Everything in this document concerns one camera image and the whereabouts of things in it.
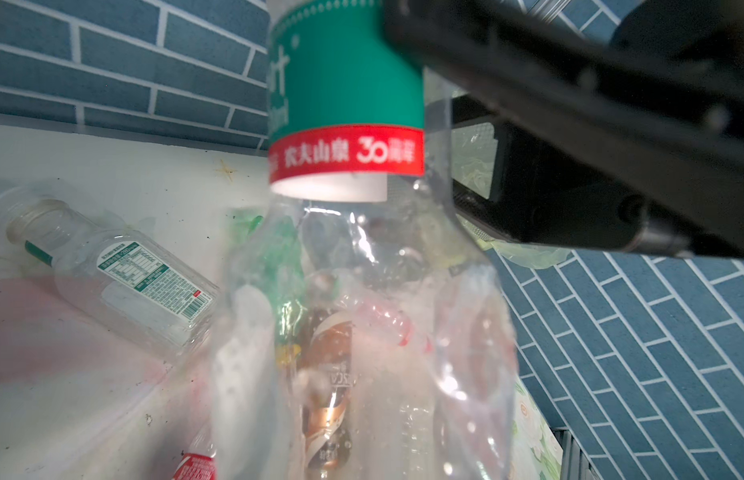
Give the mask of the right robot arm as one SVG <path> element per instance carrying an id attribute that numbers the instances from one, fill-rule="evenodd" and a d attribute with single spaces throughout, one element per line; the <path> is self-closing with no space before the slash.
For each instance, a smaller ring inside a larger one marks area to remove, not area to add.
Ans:
<path id="1" fill-rule="evenodd" d="M 744 259 L 744 1 L 645 1 L 600 45 L 497 1 L 388 1 L 387 40 L 490 124 L 490 191 L 457 211 L 503 240 Z"/>

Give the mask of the clear bottle green label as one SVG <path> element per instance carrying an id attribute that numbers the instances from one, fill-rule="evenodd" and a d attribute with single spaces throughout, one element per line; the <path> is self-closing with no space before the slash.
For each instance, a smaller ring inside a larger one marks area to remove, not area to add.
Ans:
<path id="1" fill-rule="evenodd" d="M 352 450 L 334 479 L 505 479 L 517 358 L 495 267 L 460 224 L 452 88 L 394 49 L 382 1 L 272 1 L 266 215 L 300 234 L 306 312 L 353 324 Z M 381 343 L 354 300 L 385 299 L 433 350 Z M 308 479 L 299 359 L 266 327 L 215 329 L 213 434 L 221 479 Z"/>

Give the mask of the red label yellow cap bottle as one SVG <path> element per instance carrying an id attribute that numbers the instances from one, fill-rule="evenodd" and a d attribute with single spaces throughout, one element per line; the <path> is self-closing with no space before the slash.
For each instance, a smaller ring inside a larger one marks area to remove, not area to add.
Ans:
<path id="1" fill-rule="evenodd" d="M 183 453 L 172 480 L 216 480 L 216 455 L 211 422 L 207 421 Z"/>

